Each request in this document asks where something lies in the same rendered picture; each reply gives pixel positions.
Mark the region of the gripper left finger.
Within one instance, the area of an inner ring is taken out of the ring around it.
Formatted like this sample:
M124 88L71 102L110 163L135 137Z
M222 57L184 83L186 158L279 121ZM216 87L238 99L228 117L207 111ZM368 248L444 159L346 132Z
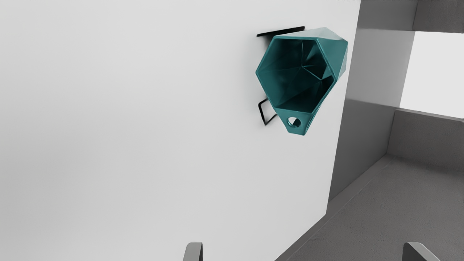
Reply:
M188 243L185 249L183 261L203 261L203 243Z

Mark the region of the teal faceted mug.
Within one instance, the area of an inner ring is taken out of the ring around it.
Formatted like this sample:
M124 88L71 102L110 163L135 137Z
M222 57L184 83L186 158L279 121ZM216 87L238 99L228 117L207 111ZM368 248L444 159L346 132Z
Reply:
M304 26L258 36L270 41L257 79L287 131L303 136L346 71L348 41L328 28Z

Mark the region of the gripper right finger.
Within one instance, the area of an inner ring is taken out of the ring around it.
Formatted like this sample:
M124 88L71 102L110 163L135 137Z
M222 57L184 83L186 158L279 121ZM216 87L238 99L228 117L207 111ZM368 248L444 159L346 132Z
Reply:
M418 242L403 245L402 261L440 261L428 248Z

